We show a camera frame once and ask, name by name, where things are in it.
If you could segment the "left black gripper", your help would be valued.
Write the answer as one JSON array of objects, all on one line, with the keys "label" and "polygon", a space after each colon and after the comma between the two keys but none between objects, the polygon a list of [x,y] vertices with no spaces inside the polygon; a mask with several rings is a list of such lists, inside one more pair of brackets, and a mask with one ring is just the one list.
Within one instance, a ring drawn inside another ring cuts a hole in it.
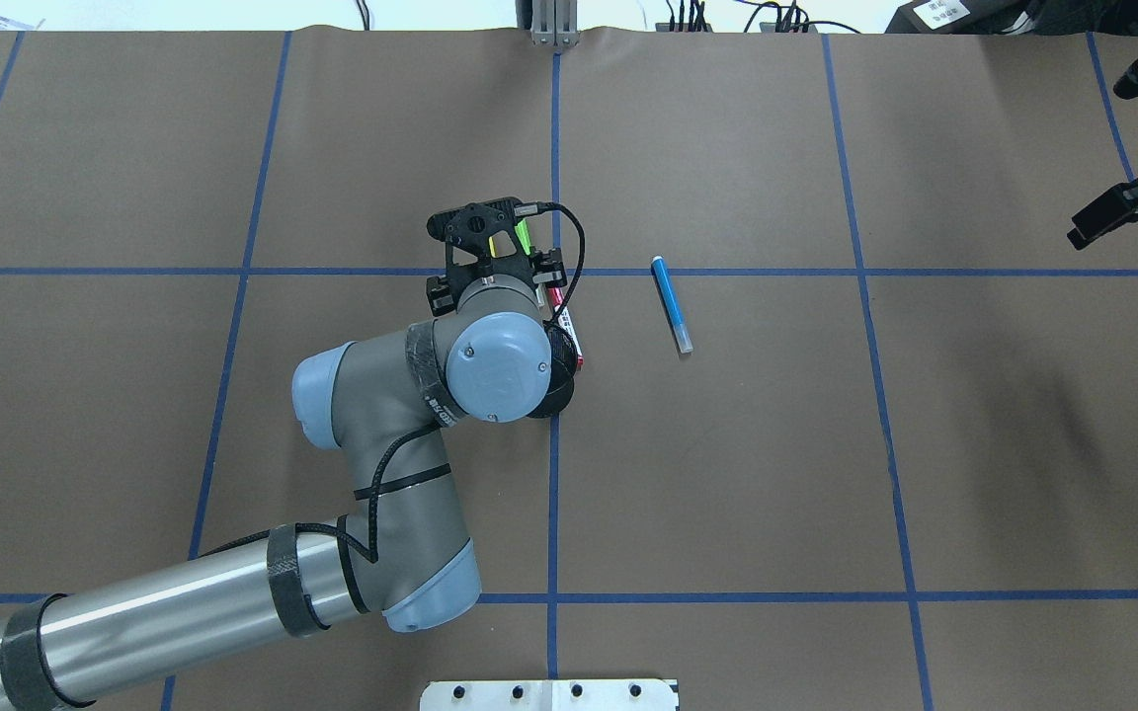
[{"label": "left black gripper", "polygon": [[475,257],[464,249],[451,243],[446,245],[446,283],[452,297],[461,297],[465,289],[484,276],[513,276],[525,287],[537,289],[534,283],[531,258],[519,255],[493,261],[488,247],[484,248],[486,257]]}]

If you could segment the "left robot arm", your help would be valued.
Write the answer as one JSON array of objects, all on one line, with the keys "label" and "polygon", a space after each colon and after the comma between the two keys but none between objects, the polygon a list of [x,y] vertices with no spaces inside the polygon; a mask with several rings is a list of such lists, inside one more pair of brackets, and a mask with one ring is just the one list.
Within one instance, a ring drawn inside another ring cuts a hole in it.
[{"label": "left robot arm", "polygon": [[302,265],[262,255],[249,243],[239,265],[0,263],[0,595],[72,593],[244,529],[333,523],[351,505],[333,458],[296,471],[287,370],[253,363],[298,358],[373,315],[364,301],[282,303],[289,326],[271,336],[257,300],[280,286],[366,291],[391,279],[398,314],[407,279],[440,248],[376,235]]}]

